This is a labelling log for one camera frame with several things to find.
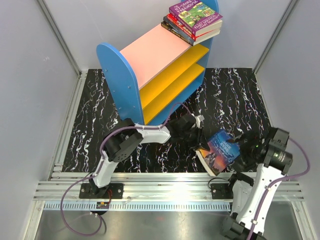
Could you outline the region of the blue Jane Eyre book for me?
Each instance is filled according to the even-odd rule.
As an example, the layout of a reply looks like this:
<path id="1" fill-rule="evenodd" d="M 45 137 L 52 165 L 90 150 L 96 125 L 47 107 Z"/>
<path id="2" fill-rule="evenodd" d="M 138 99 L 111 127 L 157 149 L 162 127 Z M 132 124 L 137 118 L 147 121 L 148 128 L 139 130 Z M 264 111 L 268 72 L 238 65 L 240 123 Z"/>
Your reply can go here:
<path id="1" fill-rule="evenodd" d="M 230 143 L 232 138 L 224 129 L 218 131 L 207 142 L 209 150 L 197 149 L 195 152 L 204 169 L 210 176 L 219 175 L 228 165 L 240 156 L 237 143 Z"/>

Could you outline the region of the Nineteen Eighty-Four book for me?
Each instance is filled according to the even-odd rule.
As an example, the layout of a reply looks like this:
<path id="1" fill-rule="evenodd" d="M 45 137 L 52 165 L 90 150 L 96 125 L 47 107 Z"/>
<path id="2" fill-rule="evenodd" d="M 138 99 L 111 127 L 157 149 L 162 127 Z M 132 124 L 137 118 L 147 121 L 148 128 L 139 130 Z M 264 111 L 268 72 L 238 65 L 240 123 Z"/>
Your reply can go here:
<path id="1" fill-rule="evenodd" d="M 175 29 L 177 32 L 182 32 L 184 33 L 184 29 L 180 26 L 177 26 L 174 22 L 172 22 L 171 20 L 168 19 L 167 16 L 164 16 L 163 17 L 163 20 L 169 24 L 173 29 Z"/>

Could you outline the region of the purple 117-Storey Treehouse book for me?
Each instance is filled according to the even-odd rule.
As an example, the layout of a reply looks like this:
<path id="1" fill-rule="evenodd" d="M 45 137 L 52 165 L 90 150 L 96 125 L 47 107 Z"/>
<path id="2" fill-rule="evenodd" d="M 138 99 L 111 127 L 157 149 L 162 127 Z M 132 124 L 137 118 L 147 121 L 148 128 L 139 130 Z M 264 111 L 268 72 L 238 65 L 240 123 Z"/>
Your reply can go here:
<path id="1" fill-rule="evenodd" d="M 169 13 L 191 30 L 201 30 L 223 16 L 201 0 L 185 0 L 169 7 Z"/>

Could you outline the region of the black blue Treehouse book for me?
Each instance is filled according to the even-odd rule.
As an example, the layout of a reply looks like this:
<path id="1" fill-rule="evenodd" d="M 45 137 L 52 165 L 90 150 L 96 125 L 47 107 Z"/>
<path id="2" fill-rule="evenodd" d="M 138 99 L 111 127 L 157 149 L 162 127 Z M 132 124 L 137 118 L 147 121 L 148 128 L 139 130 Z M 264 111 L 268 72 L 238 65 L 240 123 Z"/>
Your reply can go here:
<path id="1" fill-rule="evenodd" d="M 167 31 L 171 32 L 172 34 L 174 34 L 175 36 L 179 37 L 180 39 L 184 40 L 186 43 L 188 43 L 189 45 L 193 46 L 194 43 L 191 39 L 186 38 L 184 36 L 182 36 L 181 34 L 179 34 L 176 30 L 174 30 L 168 23 L 166 23 L 165 21 L 162 21 L 161 26 L 163 28 L 165 28 Z"/>

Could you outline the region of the red 13-Storey Treehouse book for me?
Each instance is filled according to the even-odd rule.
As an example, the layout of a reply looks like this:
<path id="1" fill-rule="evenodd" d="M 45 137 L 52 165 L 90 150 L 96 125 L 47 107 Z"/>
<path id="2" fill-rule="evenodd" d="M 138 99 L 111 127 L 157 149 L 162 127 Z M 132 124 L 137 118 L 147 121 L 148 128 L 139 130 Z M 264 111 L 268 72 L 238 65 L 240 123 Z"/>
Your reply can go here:
<path id="1" fill-rule="evenodd" d="M 183 28 L 184 33 L 190 37 L 193 41 L 198 42 L 205 37 L 212 35 L 213 33 L 217 32 L 220 30 L 223 21 L 220 19 L 213 24 L 206 26 L 203 29 L 199 30 L 191 30 L 190 28 L 186 27 L 183 25 L 183 23 L 178 20 L 176 17 L 174 17 L 171 13 L 166 15 L 169 20 L 171 20 L 173 23 L 175 23 L 177 26 Z"/>

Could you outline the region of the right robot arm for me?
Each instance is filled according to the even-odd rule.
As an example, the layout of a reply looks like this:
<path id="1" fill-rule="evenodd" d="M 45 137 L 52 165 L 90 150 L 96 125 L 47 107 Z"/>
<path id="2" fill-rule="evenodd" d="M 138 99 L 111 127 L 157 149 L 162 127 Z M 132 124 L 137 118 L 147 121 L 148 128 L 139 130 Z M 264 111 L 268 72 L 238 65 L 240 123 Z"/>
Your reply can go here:
<path id="1" fill-rule="evenodd" d="M 229 178 L 226 192 L 233 198 L 230 215 L 220 234 L 229 240 L 263 240 L 265 221 L 280 183 L 293 163 L 286 151 L 289 132 L 272 127 L 266 136 L 243 133 L 228 140 L 239 143 L 245 169 L 256 167 L 256 177 L 237 172 Z"/>

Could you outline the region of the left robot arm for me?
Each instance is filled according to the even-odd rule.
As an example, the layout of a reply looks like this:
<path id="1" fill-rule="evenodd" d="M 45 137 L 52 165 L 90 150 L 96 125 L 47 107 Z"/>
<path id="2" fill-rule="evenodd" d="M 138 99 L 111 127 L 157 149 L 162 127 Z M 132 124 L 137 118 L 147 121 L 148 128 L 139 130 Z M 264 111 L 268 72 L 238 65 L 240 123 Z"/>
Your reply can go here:
<path id="1" fill-rule="evenodd" d="M 140 125 L 130 118 L 121 121 L 100 145 L 101 158 L 89 179 L 90 193 L 97 199 L 105 197 L 118 163 L 126 160 L 139 145 L 184 142 L 191 149 L 209 151 L 203 120 L 202 115 L 185 114 L 161 125 Z"/>

